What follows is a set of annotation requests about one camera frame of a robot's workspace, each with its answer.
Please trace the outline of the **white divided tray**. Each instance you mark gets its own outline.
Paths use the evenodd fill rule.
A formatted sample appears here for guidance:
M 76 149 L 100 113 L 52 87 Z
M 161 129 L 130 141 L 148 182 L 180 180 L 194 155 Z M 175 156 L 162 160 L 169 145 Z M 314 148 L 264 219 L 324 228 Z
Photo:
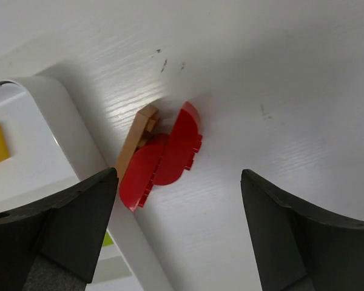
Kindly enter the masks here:
M 107 167 L 69 93 L 42 76 L 0 81 L 0 126 L 9 149 L 0 162 L 0 212 L 66 189 Z M 108 231 L 112 249 L 131 274 L 94 285 L 113 290 L 129 283 L 136 290 L 171 290 L 134 215 L 120 200 Z

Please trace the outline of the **tan lego plate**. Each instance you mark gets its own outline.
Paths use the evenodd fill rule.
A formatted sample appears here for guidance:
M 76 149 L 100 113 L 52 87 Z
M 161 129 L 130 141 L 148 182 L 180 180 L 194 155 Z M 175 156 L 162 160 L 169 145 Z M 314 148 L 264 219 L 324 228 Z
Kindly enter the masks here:
M 159 121 L 158 108 L 152 104 L 137 111 L 115 164 L 119 181 L 122 181 L 133 154 L 148 142 Z

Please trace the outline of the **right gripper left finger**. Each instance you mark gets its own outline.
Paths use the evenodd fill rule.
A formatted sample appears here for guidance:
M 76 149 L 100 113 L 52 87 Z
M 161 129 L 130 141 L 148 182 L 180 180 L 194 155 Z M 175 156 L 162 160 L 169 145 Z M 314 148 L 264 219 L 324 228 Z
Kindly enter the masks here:
M 0 212 L 0 290 L 85 290 L 115 202 L 110 167 L 58 193 Z

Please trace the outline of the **green yellow lego stack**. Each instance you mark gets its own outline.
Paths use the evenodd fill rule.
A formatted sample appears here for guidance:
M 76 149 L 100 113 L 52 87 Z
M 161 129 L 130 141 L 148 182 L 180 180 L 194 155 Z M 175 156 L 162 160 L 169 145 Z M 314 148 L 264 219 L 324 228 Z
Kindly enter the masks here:
M 109 232 L 106 232 L 103 239 L 102 247 L 108 247 L 114 245 L 114 241 L 110 236 Z

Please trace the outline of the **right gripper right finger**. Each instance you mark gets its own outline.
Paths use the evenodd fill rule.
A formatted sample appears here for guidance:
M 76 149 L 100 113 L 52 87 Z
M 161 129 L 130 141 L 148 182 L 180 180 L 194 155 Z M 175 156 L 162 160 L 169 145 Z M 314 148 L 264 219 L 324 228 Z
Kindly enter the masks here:
M 263 290 L 364 290 L 364 221 L 298 198 L 249 169 L 241 194 Z

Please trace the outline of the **red lego piece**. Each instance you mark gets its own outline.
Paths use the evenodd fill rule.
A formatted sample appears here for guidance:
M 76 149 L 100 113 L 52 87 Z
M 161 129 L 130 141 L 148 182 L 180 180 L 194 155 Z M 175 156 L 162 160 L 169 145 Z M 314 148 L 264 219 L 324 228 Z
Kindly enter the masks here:
M 153 186 L 166 186 L 190 170 L 199 152 L 203 136 L 197 109 L 185 102 L 170 133 L 155 133 L 138 149 L 129 163 L 119 196 L 132 212 L 143 207 Z

